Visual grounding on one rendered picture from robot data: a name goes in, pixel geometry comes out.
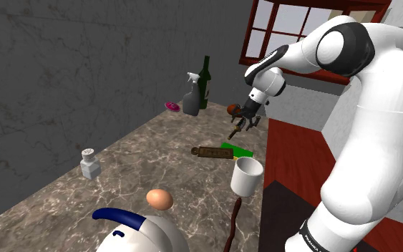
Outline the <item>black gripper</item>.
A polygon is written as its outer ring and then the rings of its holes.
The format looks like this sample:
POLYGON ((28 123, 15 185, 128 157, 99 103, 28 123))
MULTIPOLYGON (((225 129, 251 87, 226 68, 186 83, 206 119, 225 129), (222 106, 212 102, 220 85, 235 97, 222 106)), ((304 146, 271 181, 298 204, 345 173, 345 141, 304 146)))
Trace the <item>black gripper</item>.
POLYGON ((246 131, 248 131, 252 127, 256 127, 261 119, 260 116, 256 116, 256 113, 260 107, 261 103, 248 98, 242 108, 234 107, 230 111, 230 114, 232 116, 231 122, 234 122, 235 118, 243 116, 248 119, 248 126, 246 127, 246 131))

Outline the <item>green and yellow sponge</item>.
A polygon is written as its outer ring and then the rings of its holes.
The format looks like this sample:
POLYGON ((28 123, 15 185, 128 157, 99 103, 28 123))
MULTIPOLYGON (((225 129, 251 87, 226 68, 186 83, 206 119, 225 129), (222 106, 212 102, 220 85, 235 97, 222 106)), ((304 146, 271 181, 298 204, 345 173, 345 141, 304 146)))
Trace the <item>green and yellow sponge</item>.
POLYGON ((253 152, 251 152, 250 150, 245 150, 245 149, 243 149, 241 147, 237 147, 235 145, 232 145, 232 144, 229 144, 229 143, 226 143, 226 142, 223 142, 221 144, 221 147, 222 148, 230 148, 230 149, 232 149, 233 150, 233 159, 234 160, 237 160, 238 158, 241 158, 241 157, 250 157, 250 158, 253 157, 253 152))

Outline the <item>dark green glass bottle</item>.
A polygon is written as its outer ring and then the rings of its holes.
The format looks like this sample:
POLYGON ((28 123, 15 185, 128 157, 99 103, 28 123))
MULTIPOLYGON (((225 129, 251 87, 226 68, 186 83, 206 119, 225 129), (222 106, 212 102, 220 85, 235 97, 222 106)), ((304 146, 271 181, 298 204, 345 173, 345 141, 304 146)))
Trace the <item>dark green glass bottle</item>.
POLYGON ((198 74, 200 76, 198 80, 198 86, 200 90, 200 109, 204 110, 207 107, 208 103, 208 97, 210 94, 210 81, 211 81, 211 75, 208 70, 209 68, 209 61, 210 57, 208 55, 205 55, 204 57, 204 62, 203 62, 203 68, 198 74))

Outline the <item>grey spray bottle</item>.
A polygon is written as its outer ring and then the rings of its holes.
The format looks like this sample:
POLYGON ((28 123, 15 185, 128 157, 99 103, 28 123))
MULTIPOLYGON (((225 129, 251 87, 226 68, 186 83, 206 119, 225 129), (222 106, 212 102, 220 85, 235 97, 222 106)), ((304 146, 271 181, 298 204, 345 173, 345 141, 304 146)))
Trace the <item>grey spray bottle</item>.
POLYGON ((183 96, 183 112, 187 115, 197 116, 200 110, 200 90, 198 74, 188 72, 188 81, 192 82, 192 89, 189 93, 183 96))

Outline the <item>white cup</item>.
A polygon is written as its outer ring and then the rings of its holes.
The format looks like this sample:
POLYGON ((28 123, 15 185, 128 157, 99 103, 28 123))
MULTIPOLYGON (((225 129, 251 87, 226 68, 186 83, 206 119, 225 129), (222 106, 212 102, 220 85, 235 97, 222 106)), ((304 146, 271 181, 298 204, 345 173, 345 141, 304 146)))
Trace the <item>white cup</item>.
POLYGON ((261 179, 263 166, 251 157, 236 160, 230 182, 231 190, 240 197, 250 197, 261 179))

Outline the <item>brown wavy stick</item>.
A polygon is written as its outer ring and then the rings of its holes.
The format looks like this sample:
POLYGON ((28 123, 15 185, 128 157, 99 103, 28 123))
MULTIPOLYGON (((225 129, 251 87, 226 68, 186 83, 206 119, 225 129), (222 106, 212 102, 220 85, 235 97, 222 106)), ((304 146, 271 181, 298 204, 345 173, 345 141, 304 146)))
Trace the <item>brown wavy stick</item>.
POLYGON ((227 241, 225 242, 223 252, 230 252, 230 247, 236 234, 236 218, 241 208, 241 204, 242 204, 242 198, 239 197, 235 202, 233 212, 230 217, 230 234, 227 241))

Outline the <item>red framed window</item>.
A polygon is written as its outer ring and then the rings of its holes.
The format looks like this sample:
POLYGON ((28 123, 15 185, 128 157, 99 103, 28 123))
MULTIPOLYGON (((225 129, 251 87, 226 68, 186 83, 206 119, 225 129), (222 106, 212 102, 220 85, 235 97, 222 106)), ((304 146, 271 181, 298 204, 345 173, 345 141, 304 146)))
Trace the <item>red framed window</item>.
POLYGON ((249 66, 282 44, 299 42, 338 15, 380 22, 392 0, 253 0, 239 63, 249 66))

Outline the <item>dark robot stand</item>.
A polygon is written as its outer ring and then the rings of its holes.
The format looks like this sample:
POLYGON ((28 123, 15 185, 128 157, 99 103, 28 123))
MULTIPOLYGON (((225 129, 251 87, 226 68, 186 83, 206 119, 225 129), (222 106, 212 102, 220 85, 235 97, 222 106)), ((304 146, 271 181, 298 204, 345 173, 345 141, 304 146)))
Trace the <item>dark robot stand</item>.
POLYGON ((258 252, 284 252, 286 240, 314 210, 303 198, 273 181, 263 190, 258 252))

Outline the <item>brown egg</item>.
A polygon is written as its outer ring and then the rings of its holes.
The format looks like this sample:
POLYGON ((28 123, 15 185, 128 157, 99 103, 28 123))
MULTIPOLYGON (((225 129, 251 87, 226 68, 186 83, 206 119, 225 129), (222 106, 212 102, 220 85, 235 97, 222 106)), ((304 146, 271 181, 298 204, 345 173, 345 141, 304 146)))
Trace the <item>brown egg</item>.
POLYGON ((163 189, 152 189, 146 195, 149 205, 156 210, 168 210, 173 206, 172 195, 163 189))

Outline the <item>white salt shaker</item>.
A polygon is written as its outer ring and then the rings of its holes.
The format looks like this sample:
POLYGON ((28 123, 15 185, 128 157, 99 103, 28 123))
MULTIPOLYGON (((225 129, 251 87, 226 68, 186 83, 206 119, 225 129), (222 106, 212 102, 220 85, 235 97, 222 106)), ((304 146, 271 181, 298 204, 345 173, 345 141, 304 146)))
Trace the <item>white salt shaker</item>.
POLYGON ((95 156, 94 149, 87 148, 82 151, 80 167, 83 176, 90 180, 101 174, 102 168, 99 159, 95 156))

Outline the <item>dark handled knife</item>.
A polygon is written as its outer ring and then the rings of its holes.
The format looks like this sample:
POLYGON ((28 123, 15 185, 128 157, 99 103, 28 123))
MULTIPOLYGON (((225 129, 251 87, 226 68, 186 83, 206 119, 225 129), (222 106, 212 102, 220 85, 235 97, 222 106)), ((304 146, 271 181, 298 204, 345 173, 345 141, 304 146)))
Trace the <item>dark handled knife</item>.
POLYGON ((228 139, 230 140, 237 132, 240 132, 246 125, 246 118, 241 118, 240 121, 234 126, 233 131, 229 134, 228 139))

